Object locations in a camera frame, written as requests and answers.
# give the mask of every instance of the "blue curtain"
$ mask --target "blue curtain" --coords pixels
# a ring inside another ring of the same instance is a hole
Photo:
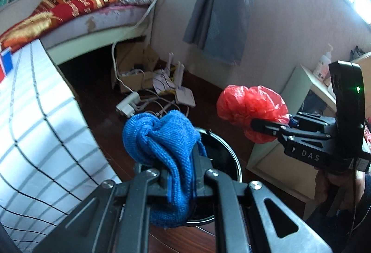
[[[184,41],[214,59],[239,65],[251,12],[252,0],[197,0]]]

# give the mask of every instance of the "wall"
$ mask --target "wall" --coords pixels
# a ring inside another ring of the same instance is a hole
[[[191,73],[225,87],[264,85],[280,92],[294,68],[313,70],[333,45],[333,60],[348,60],[356,45],[371,51],[369,26],[344,0],[254,0],[240,66],[203,56],[182,41],[196,0],[159,0],[152,46],[166,60],[169,52]]]

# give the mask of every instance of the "power strip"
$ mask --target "power strip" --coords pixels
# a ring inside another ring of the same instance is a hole
[[[137,92],[133,92],[123,101],[121,101],[118,105],[116,105],[116,111],[125,115],[127,118],[130,118],[135,113],[135,110],[131,105],[133,104],[136,105],[139,102],[140,102],[139,94]]]

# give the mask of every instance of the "red plastic bag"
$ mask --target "red plastic bag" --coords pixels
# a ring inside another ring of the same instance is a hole
[[[289,111],[281,96],[262,86],[228,86],[220,94],[216,108],[220,118],[242,127],[245,136],[259,144],[271,142],[275,137],[253,131],[250,127],[253,118],[284,124],[290,121]]]

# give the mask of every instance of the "hand sanitizer bottle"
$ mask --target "hand sanitizer bottle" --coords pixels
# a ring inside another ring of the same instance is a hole
[[[328,68],[328,65],[331,63],[331,52],[333,51],[333,47],[330,46],[330,51],[328,51],[325,55],[323,55],[319,61],[319,63],[316,66],[316,69],[314,70],[313,74],[315,77],[317,77],[320,81],[323,81],[330,71]]]

